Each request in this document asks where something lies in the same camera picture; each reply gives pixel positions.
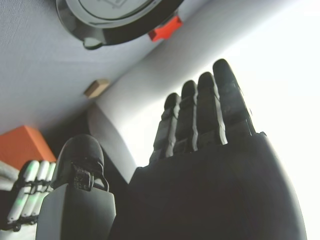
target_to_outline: beige block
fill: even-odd
[[[84,95],[86,95],[88,99],[96,98],[109,86],[109,84],[109,81],[106,79],[95,80],[84,92]]]

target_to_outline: bright light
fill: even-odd
[[[320,239],[320,1],[304,0],[287,8],[221,57],[237,77],[256,130],[268,135],[293,183],[308,239]],[[212,62],[208,64],[193,79],[212,71]],[[150,143],[164,102],[149,105],[120,130],[140,166],[148,164],[153,151]],[[152,115],[145,123],[150,131],[136,127],[132,134],[145,114]]]

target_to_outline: robotic hand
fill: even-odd
[[[69,140],[37,240],[306,240],[295,191],[266,134],[255,132],[230,66],[218,60],[213,74],[168,96],[150,164],[135,171],[116,217],[99,143]]]

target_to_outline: orange block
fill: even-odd
[[[0,161],[20,170],[29,160],[56,161],[39,130],[20,126],[0,135]]]

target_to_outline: black finger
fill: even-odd
[[[241,89],[227,61],[220,59],[215,62],[213,74],[220,95],[227,141],[251,136],[255,129]]]
[[[153,144],[153,153],[150,163],[159,159],[173,156],[174,145],[176,142],[176,128],[179,113],[180,97],[176,93],[170,94],[164,104],[164,112],[161,116],[158,131]]]
[[[210,72],[205,72],[200,76],[197,89],[197,147],[201,149],[209,144],[220,145],[221,139],[216,108],[218,99],[215,95],[214,79]]]
[[[173,154],[190,153],[197,148],[197,85],[194,81],[187,81],[182,88],[180,111],[175,132],[175,146]]]

